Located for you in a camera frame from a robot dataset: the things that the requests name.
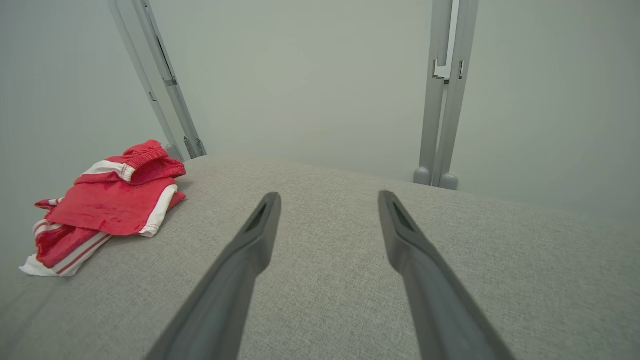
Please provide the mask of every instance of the white stripe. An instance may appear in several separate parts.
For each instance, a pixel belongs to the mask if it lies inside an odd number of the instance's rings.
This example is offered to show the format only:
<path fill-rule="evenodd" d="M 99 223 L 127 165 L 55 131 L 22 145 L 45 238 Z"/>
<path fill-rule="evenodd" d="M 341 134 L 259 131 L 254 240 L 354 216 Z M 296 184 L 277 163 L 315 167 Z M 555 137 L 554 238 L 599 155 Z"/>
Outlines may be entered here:
<path fill-rule="evenodd" d="M 57 263 L 55 266 L 53 266 L 52 270 L 55 271 L 56 273 L 59 272 L 60 270 L 62 270 L 65 266 L 69 265 L 73 260 L 75 260 L 78 256 L 80 256 L 80 254 L 82 254 L 86 249 L 89 249 L 93 244 L 97 243 L 98 241 L 100 241 L 100 239 L 102 239 L 103 237 L 105 237 L 106 233 L 103 233 L 102 231 L 97 233 L 96 235 L 92 236 L 89 240 L 87 240 L 84 244 L 80 245 L 76 250 L 74 250 L 71 254 L 69 254 L 66 258 L 62 259 L 62 261 L 60 261 L 59 263 Z M 111 237 L 108 236 L 107 238 L 105 238 L 103 241 L 107 241 L 109 240 Z M 93 253 L 99 248 L 100 246 L 96 245 L 93 249 L 91 249 L 91 251 L 87 252 L 83 258 L 84 260 L 88 259 L 91 255 L 93 255 Z M 70 266 L 69 269 L 67 269 L 65 271 L 65 273 L 67 273 L 69 270 L 73 269 L 73 268 L 79 268 L 80 265 L 82 265 L 82 263 L 84 262 L 84 260 L 80 259 L 78 261 L 76 261 L 75 264 L 73 264 L 73 266 Z"/>
<path fill-rule="evenodd" d="M 89 259 L 90 257 L 93 256 L 93 253 L 96 252 L 101 246 L 103 246 L 107 241 L 109 241 L 109 239 L 111 239 L 111 235 L 107 236 L 106 238 L 102 239 L 102 241 L 100 241 L 96 246 L 94 246 L 90 251 L 86 252 L 85 255 L 83 255 L 81 258 L 78 259 L 78 261 L 76 261 L 76 263 L 74 263 L 72 266 L 70 266 L 68 269 L 66 269 L 64 272 L 60 273 L 60 276 L 73 276 L 76 274 L 76 272 L 78 271 L 78 269 L 80 269 L 80 266 L 82 266 L 82 264 L 84 264 L 85 261 L 87 261 L 87 259 Z"/>
<path fill-rule="evenodd" d="M 135 168 L 132 168 L 127 164 L 102 160 L 95 163 L 89 170 L 83 172 L 83 175 L 108 174 L 110 172 L 115 172 L 124 181 L 131 181 L 131 176 L 133 176 L 135 171 Z"/>
<path fill-rule="evenodd" d="M 40 224 L 44 224 L 44 223 L 46 223 L 46 222 L 47 222 L 46 220 L 40 220 L 40 221 L 38 221 L 38 222 L 33 226 L 33 229 L 31 229 L 31 232 L 32 232 L 32 233 L 35 233 L 35 231 L 36 231 L 36 227 L 38 227 L 38 225 L 40 225 Z"/>
<path fill-rule="evenodd" d="M 33 236 L 35 238 L 38 237 L 38 235 L 44 233 L 45 231 L 52 231 L 52 230 L 56 230 L 62 227 L 62 224 L 49 224 L 49 225 L 45 225 L 45 226 L 41 226 L 38 231 L 36 231 L 35 233 L 33 233 Z"/>
<path fill-rule="evenodd" d="M 147 220 L 147 224 L 140 231 L 140 235 L 146 236 L 150 238 L 155 235 L 160 229 L 160 225 L 164 222 L 164 217 L 166 216 L 166 211 L 169 208 L 169 204 L 173 199 L 175 193 L 178 192 L 178 185 L 173 184 L 167 186 L 162 194 L 160 194 L 160 198 L 156 203 L 153 211 L 149 214 L 149 219 Z"/>

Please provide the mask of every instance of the gray fabric surface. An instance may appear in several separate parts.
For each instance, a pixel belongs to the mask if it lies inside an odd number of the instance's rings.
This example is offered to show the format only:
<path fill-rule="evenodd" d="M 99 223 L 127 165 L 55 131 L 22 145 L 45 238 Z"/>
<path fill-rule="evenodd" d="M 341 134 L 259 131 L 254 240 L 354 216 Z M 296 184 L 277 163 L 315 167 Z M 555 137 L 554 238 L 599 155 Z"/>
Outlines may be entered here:
<path fill-rule="evenodd" d="M 204 157 L 154 238 L 114 238 L 75 277 L 2 275 L 0 357 L 142 357 L 267 192 L 282 196 L 241 359 L 415 359 L 377 195 L 395 192 L 519 359 L 640 353 L 637 228 L 284 162 Z"/>

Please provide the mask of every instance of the metal frame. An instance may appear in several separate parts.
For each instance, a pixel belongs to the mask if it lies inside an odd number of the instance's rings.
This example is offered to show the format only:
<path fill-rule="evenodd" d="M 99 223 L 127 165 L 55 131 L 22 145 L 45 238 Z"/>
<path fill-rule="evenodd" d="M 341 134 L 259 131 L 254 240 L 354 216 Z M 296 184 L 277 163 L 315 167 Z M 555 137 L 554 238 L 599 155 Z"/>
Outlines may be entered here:
<path fill-rule="evenodd" d="M 449 75 L 451 74 L 451 59 L 453 58 L 453 47 L 455 45 L 456 39 L 456 25 L 458 23 L 458 8 L 460 7 L 460 0 L 452 0 L 451 9 L 448 9 L 449 4 L 445 3 L 443 8 L 447 9 L 446 14 L 449 17 L 443 18 L 443 23 L 447 23 L 447 25 L 441 25 L 442 31 L 448 31 L 447 38 L 449 39 L 448 46 L 446 48 L 447 51 L 447 59 L 438 59 L 438 66 L 436 67 L 436 75 L 444 78 L 444 84 L 449 84 Z M 440 39 L 440 45 L 438 46 L 438 55 L 444 51 L 442 39 Z"/>
<path fill-rule="evenodd" d="M 467 85 L 467 73 L 471 61 L 471 48 L 476 31 L 476 17 L 478 0 L 460 0 L 458 10 L 458 25 L 456 26 L 456 42 L 453 49 L 453 59 L 451 66 L 451 77 L 449 79 L 449 90 L 447 93 L 447 104 L 444 110 L 442 122 L 442 133 L 435 159 L 433 172 L 433 186 L 440 186 L 441 180 L 454 179 L 455 176 L 449 174 L 451 168 L 451 158 L 453 157 L 453 147 L 456 143 L 456 133 L 458 132 L 458 122 L 460 121 L 460 111 L 462 100 L 465 95 Z M 452 188 L 455 182 L 445 181 L 446 188 Z"/>
<path fill-rule="evenodd" d="M 440 36 L 438 37 L 438 65 L 447 64 L 447 53 L 449 52 L 449 33 L 451 32 L 451 13 L 453 10 L 453 0 L 442 0 L 440 11 Z"/>
<path fill-rule="evenodd" d="M 431 39 L 429 41 L 429 64 L 427 89 L 424 97 L 424 120 L 422 123 L 422 143 L 420 144 L 419 167 L 413 172 L 413 182 L 431 185 L 436 158 L 438 130 L 440 129 L 440 111 L 442 109 L 442 95 L 444 78 L 436 75 L 436 66 L 443 29 L 446 21 L 443 14 L 444 0 L 434 0 L 431 12 Z"/>
<path fill-rule="evenodd" d="M 174 128 L 172 128 L 172 126 L 169 124 L 164 114 L 163 107 L 160 105 L 160 102 L 158 101 L 158 99 L 154 96 L 154 93 L 155 93 L 154 89 L 151 85 L 151 82 L 149 81 L 149 77 L 147 76 L 147 73 L 145 72 L 145 66 L 143 65 L 140 55 L 136 50 L 136 46 L 134 45 L 134 42 L 131 38 L 131 34 L 127 29 L 126 21 L 122 15 L 123 11 L 121 11 L 120 7 L 118 6 L 118 0 L 109 0 L 108 4 L 109 4 L 109 9 L 111 10 L 111 15 L 113 16 L 113 20 L 115 21 L 116 27 L 120 32 L 120 36 L 122 37 L 122 40 L 127 49 L 127 52 L 129 53 L 129 57 L 131 57 L 131 61 L 133 62 L 133 67 L 136 69 L 136 73 L 138 74 L 138 78 L 142 83 L 142 87 L 144 88 L 145 93 L 148 94 L 147 99 L 149 99 L 149 102 L 151 103 L 151 107 L 153 108 L 154 112 L 156 113 L 156 116 L 158 117 L 158 121 L 160 122 L 160 126 L 162 127 L 164 135 L 169 141 L 168 146 L 169 148 L 173 149 L 172 156 L 178 158 L 181 161 L 184 161 L 188 153 L 187 148 L 183 143 L 176 141 L 173 135 Z"/>
<path fill-rule="evenodd" d="M 206 155 L 144 0 L 109 0 L 109 7 L 169 148 L 182 161 Z"/>
<path fill-rule="evenodd" d="M 145 32 L 145 34 L 147 35 L 150 47 L 154 49 L 154 59 L 156 60 L 156 64 L 159 69 L 162 68 L 161 72 L 163 73 L 164 85 L 166 86 L 169 98 L 171 98 L 173 107 L 178 115 L 178 120 L 182 125 L 185 136 L 194 147 L 195 155 L 192 156 L 192 158 L 206 155 L 207 151 L 204 149 L 204 144 L 198 137 L 198 131 L 193 124 L 193 119 L 189 113 L 187 102 L 184 99 L 180 85 L 175 77 L 175 70 L 173 69 L 173 65 L 169 59 L 169 54 L 166 52 L 166 46 L 164 45 L 164 41 L 160 35 L 160 29 L 158 28 L 156 17 L 154 17 L 154 13 L 151 10 L 151 5 L 148 0 L 134 0 L 134 4 L 136 5 L 136 11 L 140 18 L 140 22 L 151 25 L 150 30 L 153 32 L 148 35 Z"/>

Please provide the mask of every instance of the textured fabric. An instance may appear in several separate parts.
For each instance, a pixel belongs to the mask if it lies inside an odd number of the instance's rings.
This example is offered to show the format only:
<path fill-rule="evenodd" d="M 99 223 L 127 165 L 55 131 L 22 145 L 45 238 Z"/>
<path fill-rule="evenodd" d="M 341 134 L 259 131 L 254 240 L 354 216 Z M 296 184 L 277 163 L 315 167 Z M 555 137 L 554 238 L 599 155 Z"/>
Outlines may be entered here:
<path fill-rule="evenodd" d="M 391 190 L 519 359 L 640 352 L 638 228 L 292 163 L 197 158 L 153 238 L 115 238 L 69 279 L 2 274 L 0 358 L 143 357 L 267 192 L 282 196 L 241 359 L 416 359 L 377 196 Z"/>

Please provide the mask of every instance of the gray wall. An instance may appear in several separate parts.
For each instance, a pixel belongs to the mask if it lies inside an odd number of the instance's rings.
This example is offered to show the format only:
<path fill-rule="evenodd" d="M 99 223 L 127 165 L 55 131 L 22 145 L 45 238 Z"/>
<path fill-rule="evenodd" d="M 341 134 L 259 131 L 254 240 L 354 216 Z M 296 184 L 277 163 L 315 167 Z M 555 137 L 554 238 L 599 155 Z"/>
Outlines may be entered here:
<path fill-rule="evenodd" d="M 33 204 L 91 165 L 166 143 L 105 0 L 0 2 L 0 262 L 34 253 Z"/>
<path fill-rule="evenodd" d="M 640 218 L 640 1 L 480 0 L 459 190 Z"/>
<path fill-rule="evenodd" d="M 411 181 L 431 1 L 152 0 L 209 154 Z"/>

